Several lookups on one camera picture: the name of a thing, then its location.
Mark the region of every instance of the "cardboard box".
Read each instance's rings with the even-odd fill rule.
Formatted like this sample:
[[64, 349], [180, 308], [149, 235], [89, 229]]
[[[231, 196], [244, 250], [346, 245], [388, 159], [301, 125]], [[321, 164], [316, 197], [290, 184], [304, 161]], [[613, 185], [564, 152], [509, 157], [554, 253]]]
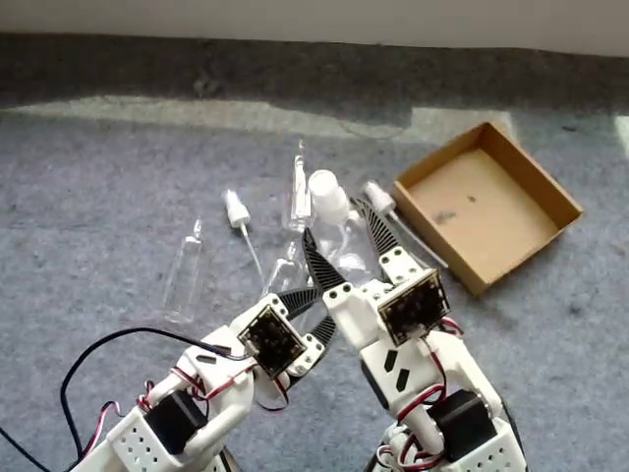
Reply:
[[546, 246], [583, 212], [489, 123], [402, 172], [393, 198], [474, 294]]

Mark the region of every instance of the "red and white wire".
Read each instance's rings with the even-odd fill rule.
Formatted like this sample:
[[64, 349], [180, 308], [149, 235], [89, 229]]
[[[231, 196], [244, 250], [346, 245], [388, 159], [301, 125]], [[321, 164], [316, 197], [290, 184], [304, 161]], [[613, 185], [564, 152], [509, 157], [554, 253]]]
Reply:
[[83, 451], [83, 457], [86, 457], [88, 454], [90, 454], [94, 450], [96, 443], [98, 443], [98, 438], [100, 438], [103, 424], [105, 422], [105, 416], [107, 416], [107, 411], [109, 411], [109, 408], [111, 406], [115, 408], [116, 414], [119, 417], [124, 418], [125, 415], [120, 412], [120, 404], [117, 401], [108, 401], [104, 405], [102, 405], [100, 407], [98, 421], [96, 422], [96, 430], [94, 431], [94, 434], [91, 435], [91, 438], [89, 439], [89, 442], [87, 443], [86, 448]]
[[411, 446], [413, 446], [413, 444], [419, 449], [417, 439], [411, 434], [404, 442], [404, 446], [402, 447], [400, 454], [397, 456], [397, 465], [405, 472], [430, 470], [441, 460], [442, 454], [432, 455], [427, 452], [418, 451], [415, 453], [415, 460], [412, 463], [406, 462], [406, 456], [411, 450]]
[[380, 467], [384, 467], [385, 469], [390, 469], [391, 466], [386, 463], [386, 461], [382, 458], [384, 454], [389, 454], [393, 457], [393, 452], [391, 451], [391, 446], [383, 444], [378, 449], [375, 450], [375, 460], [380, 465]]
[[404, 408], [402, 408], [398, 412], [397, 421], [399, 422], [404, 421], [404, 418], [406, 418], [411, 411], [413, 411], [419, 405], [426, 403], [427, 400], [431, 396], [435, 395], [436, 393], [439, 393], [439, 397], [441, 397], [441, 395], [444, 392], [445, 392], [444, 385], [441, 385], [439, 383], [436, 383], [434, 385], [429, 386], [428, 388], [425, 388], [424, 390], [422, 390], [422, 392], [419, 395], [417, 395], [410, 403], [408, 403]]
[[181, 369], [179, 369], [178, 367], [173, 367], [171, 369], [171, 372], [177, 376], [179, 376], [181, 379], [183, 379], [184, 381], [186, 381], [192, 388], [196, 388], [198, 392], [200, 392], [201, 394], [198, 394], [196, 396], [196, 398], [198, 400], [211, 400], [213, 397], [215, 397], [216, 395], [218, 395], [220, 392], [222, 392], [223, 390], [225, 390], [226, 388], [229, 388], [230, 386], [232, 386], [235, 382], [235, 379], [240, 376], [241, 374], [244, 374], [246, 372], [250, 372], [256, 365], [250, 365], [249, 367], [246, 367], [245, 369], [243, 369], [242, 371], [240, 371], [238, 374], [236, 374], [234, 377], [230, 378], [227, 382], [225, 382], [224, 384], [218, 386], [217, 388], [209, 391], [209, 392], [205, 392], [205, 387], [204, 385], [202, 385], [202, 383], [200, 383], [200, 381], [194, 379], [192, 376], [186, 374], [184, 371], [182, 371]]
[[443, 317], [441, 319], [441, 324], [444, 326], [447, 326], [451, 329], [446, 329], [445, 331], [450, 333], [450, 334], [454, 334], [458, 337], [463, 337], [463, 334], [465, 334], [465, 331], [463, 331], [463, 328], [461, 326], [459, 326], [458, 323], [456, 323], [454, 320], [452, 320], [449, 317]]
[[138, 406], [144, 411], [150, 410], [150, 403], [148, 403], [148, 394], [154, 387], [155, 387], [154, 381], [144, 382], [144, 393], [138, 396], [138, 399], [136, 400], [136, 403], [138, 404]]

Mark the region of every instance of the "clear glass bottle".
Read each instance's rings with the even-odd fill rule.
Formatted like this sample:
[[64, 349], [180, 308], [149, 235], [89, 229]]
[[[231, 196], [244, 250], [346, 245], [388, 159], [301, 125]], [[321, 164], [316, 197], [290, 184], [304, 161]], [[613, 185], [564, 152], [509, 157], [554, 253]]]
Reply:
[[166, 279], [163, 309], [166, 320], [172, 323], [190, 323], [195, 319], [204, 257], [201, 228], [198, 219], [193, 233], [182, 240]]
[[299, 153], [293, 159], [293, 175], [289, 192], [285, 193], [282, 226], [301, 233], [313, 222], [311, 193], [306, 180], [304, 142], [299, 140]]

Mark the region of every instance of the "wire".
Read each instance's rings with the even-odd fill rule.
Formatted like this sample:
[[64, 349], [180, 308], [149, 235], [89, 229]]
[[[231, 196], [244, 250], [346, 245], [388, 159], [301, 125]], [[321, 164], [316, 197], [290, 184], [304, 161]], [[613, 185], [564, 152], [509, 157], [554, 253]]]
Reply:
[[465, 334], [463, 328], [449, 317], [441, 318], [441, 322], [439, 324], [441, 325], [441, 328], [449, 334], [454, 334], [459, 337], [463, 337], [463, 334]]
[[246, 367], [245, 369], [243, 369], [242, 371], [240, 371], [238, 374], [236, 374], [235, 376], [229, 378], [229, 380], [218, 386], [217, 388], [215, 388], [214, 390], [211, 390], [210, 392], [206, 393], [205, 392], [205, 387], [204, 385], [198, 383], [197, 380], [193, 379], [191, 376], [189, 376], [188, 374], [186, 374], [184, 371], [182, 371], [181, 369], [179, 369], [178, 367], [173, 367], [171, 368], [171, 371], [178, 375], [179, 377], [181, 377], [184, 381], [186, 381], [188, 384], [190, 384], [193, 388], [196, 388], [200, 391], [201, 395], [196, 395], [196, 399], [197, 400], [211, 400], [212, 398], [214, 398], [216, 395], [218, 395], [220, 392], [222, 392], [223, 390], [225, 390], [226, 388], [229, 388], [230, 386], [232, 386], [234, 384], [234, 382], [236, 381], [236, 378], [238, 376], [240, 376], [241, 374], [250, 372], [257, 364], [252, 364], [249, 367]]
[[398, 466], [405, 472], [416, 471], [416, 470], [430, 470], [432, 467], [438, 464], [439, 461], [441, 460], [442, 453], [437, 454], [437, 455], [432, 455], [432, 454], [428, 454], [427, 452], [419, 450], [415, 454], [415, 460], [413, 463], [405, 462], [406, 456], [408, 455], [409, 450], [411, 449], [411, 446], [413, 444], [416, 446], [418, 450], [420, 449], [420, 446], [417, 442], [417, 438], [415, 438], [415, 435], [411, 434], [404, 442], [404, 446], [402, 447], [402, 450], [400, 451], [400, 455], [398, 455], [397, 457]]
[[75, 363], [72, 365], [72, 367], [68, 371], [68, 374], [66, 374], [66, 377], [64, 378], [63, 382], [61, 383], [61, 388], [59, 389], [59, 401], [61, 402], [61, 407], [62, 407], [64, 415], [66, 417], [66, 421], [68, 422], [68, 428], [70, 428], [70, 433], [72, 434], [72, 439], [74, 440], [74, 443], [75, 443], [75, 448], [77, 450], [77, 461], [81, 460], [81, 458], [83, 456], [84, 448], [83, 448], [83, 445], [81, 443], [81, 437], [79, 436], [79, 431], [77, 430], [77, 426], [76, 426], [74, 418], [72, 416], [72, 412], [70, 411], [70, 405], [68, 403], [67, 390], [68, 390], [68, 385], [70, 383], [70, 380], [72, 379], [72, 377], [75, 374], [75, 372], [77, 371], [77, 369], [85, 361], [87, 356], [89, 356], [89, 354], [91, 354], [93, 351], [98, 349], [103, 344], [106, 344], [107, 342], [112, 341], [112, 340], [114, 340], [114, 339], [116, 339], [118, 337], [122, 337], [122, 336], [125, 336], [127, 334], [133, 334], [133, 333], [136, 333], [136, 332], [151, 332], [153, 334], [159, 334], [161, 336], [170, 337], [171, 339], [176, 339], [178, 341], [185, 342], [187, 344], [198, 346], [201, 349], [205, 349], [206, 351], [209, 351], [209, 352], [211, 352], [211, 353], [213, 353], [213, 354], [215, 354], [217, 356], [225, 357], [225, 358], [233, 360], [233, 361], [242, 361], [242, 360], [245, 360], [245, 359], [247, 359], [249, 357], [249, 356], [233, 356], [232, 354], [230, 354], [230, 349], [227, 348], [227, 347], [215, 346], [215, 345], [212, 345], [212, 344], [207, 344], [205, 342], [198, 341], [196, 339], [192, 339], [192, 338], [189, 338], [187, 336], [182, 336], [181, 334], [177, 334], [177, 333], [170, 332], [170, 331], [165, 331], [163, 329], [157, 329], [155, 327], [147, 327], [147, 326], [130, 327], [130, 328], [127, 328], [127, 329], [121, 329], [119, 331], [112, 332], [112, 333], [110, 333], [110, 334], [100, 338], [96, 342], [92, 343], [92, 345], [90, 345], [81, 354], [81, 356], [79, 356], [79, 359], [77, 359], [75, 361]]
[[424, 342], [426, 347], [429, 349], [429, 355], [432, 358], [432, 361], [434, 362], [434, 365], [436, 366], [436, 368], [441, 373], [441, 378], [443, 379], [443, 390], [441, 391], [441, 394], [439, 395], [439, 398], [436, 399], [435, 401], [430, 401], [430, 400], [427, 401], [428, 405], [434, 405], [435, 403], [438, 403], [439, 401], [443, 400], [445, 398], [445, 395], [447, 395], [448, 378], [445, 375], [445, 370], [443, 369], [443, 364], [441, 364], [441, 361], [439, 360], [439, 356], [437, 356], [436, 352], [434, 352], [432, 350], [432, 348], [429, 345], [429, 342], [426, 341], [425, 338], [423, 338], [422, 341]]
[[256, 248], [252, 244], [252, 240], [249, 237], [249, 233], [247, 232], [247, 226], [245, 223], [240, 225], [240, 230], [243, 232], [243, 236], [245, 237], [245, 241], [247, 242], [247, 246], [249, 247], [249, 252], [252, 253], [252, 257], [254, 258], [254, 263], [256, 263], [257, 274], [259, 275], [259, 281], [262, 285], [262, 290], [264, 290], [264, 286], [266, 285], [266, 280], [264, 279], [264, 270], [262, 270], [262, 265], [259, 263], [259, 259], [257, 258]]
[[104, 405], [102, 405], [100, 407], [100, 414], [98, 415], [98, 421], [96, 423], [96, 430], [94, 431], [94, 434], [91, 436], [91, 439], [87, 443], [87, 446], [83, 452], [83, 458], [86, 458], [86, 456], [95, 448], [96, 443], [98, 442], [98, 438], [100, 438], [100, 434], [102, 433], [102, 426], [105, 422], [105, 416], [107, 416], [107, 411], [111, 406], [115, 408], [116, 414], [120, 418], [125, 417], [125, 415], [120, 413], [120, 404], [117, 401], [108, 401]]
[[383, 444], [378, 449], [375, 450], [375, 460], [377, 461], [377, 463], [380, 465], [380, 467], [390, 470], [391, 466], [388, 465], [384, 459], [382, 459], [383, 454], [389, 454], [391, 456], [393, 455], [393, 452], [391, 452], [390, 445]]
[[19, 445], [16, 440], [11, 438], [11, 436], [9, 436], [9, 433], [4, 431], [4, 429], [2, 427], [0, 427], [0, 435], [2, 435], [4, 437], [4, 439], [9, 442], [10, 445], [12, 445], [15, 449], [17, 449], [18, 452], [21, 455], [23, 455], [26, 459], [28, 459], [32, 465], [37, 467], [39, 470], [42, 470], [43, 472], [51, 472], [50, 469], [48, 469], [44, 465], [42, 465], [41, 462], [39, 462], [37, 459], [35, 459], [32, 455], [30, 455], [27, 452], [26, 449], [24, 449], [21, 445]]
[[417, 395], [408, 405], [402, 408], [397, 414], [397, 421], [402, 422], [408, 414], [413, 411], [418, 405], [425, 403], [431, 396], [439, 393], [439, 396], [445, 391], [445, 387], [436, 383], [428, 388], [425, 388], [419, 395]]

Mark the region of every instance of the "white plastic part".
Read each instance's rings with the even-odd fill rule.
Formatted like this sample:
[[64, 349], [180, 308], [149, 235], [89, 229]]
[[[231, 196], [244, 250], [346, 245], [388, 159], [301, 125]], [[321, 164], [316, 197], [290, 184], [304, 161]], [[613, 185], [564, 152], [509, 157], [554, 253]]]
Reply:
[[[202, 341], [229, 347], [235, 356], [245, 354], [245, 346], [238, 340], [237, 333], [225, 325]], [[177, 367], [191, 377], [200, 376], [207, 391], [226, 384], [231, 379], [234, 379], [234, 384], [210, 400], [216, 414], [188, 440], [180, 458], [181, 462], [188, 465], [186, 457], [196, 460], [200, 455], [213, 457], [218, 454], [225, 445], [227, 434], [245, 419], [254, 401], [254, 377], [251, 372], [243, 371], [254, 363], [253, 358], [233, 361], [208, 353], [197, 346], [191, 346], [184, 351]], [[171, 373], [150, 391], [148, 402], [155, 405], [173, 390], [187, 386], [179, 376]]]
[[527, 463], [511, 426], [493, 419], [497, 435], [454, 463], [437, 467], [439, 472], [525, 472]]
[[303, 336], [302, 341], [306, 344], [306, 350], [286, 369], [286, 372], [293, 377], [303, 377], [307, 374], [318, 362], [325, 349], [312, 334]]
[[480, 395], [492, 417], [502, 413], [502, 402], [498, 393], [470, 354], [463, 339], [433, 330], [426, 337], [426, 342], [438, 356], [449, 380]]
[[232, 228], [240, 228], [244, 224], [249, 224], [252, 219], [251, 215], [235, 191], [227, 189], [223, 192], [223, 201]]
[[376, 211], [387, 214], [395, 209], [395, 201], [374, 180], [363, 186], [363, 193], [367, 195]]
[[[392, 366], [387, 363], [389, 352], [397, 353]], [[360, 357], [386, 398], [388, 410], [393, 416], [413, 401], [420, 391], [441, 382], [439, 370], [418, 342], [405, 342], [396, 348], [388, 336], [384, 336], [363, 349]], [[408, 372], [408, 378], [401, 388], [398, 379], [403, 371]], [[403, 423], [417, 435], [427, 452], [437, 454], [443, 450], [443, 437], [426, 409], [421, 406], [414, 408]]]
[[408, 282], [405, 285], [412, 285], [434, 273], [433, 268], [421, 267], [402, 246], [384, 253], [378, 261], [396, 287], [404, 282]]
[[316, 217], [327, 224], [341, 224], [350, 215], [350, 201], [333, 172], [318, 170], [308, 180]]
[[347, 282], [323, 294], [328, 313], [349, 343], [360, 352], [377, 340], [376, 311], [370, 300]]

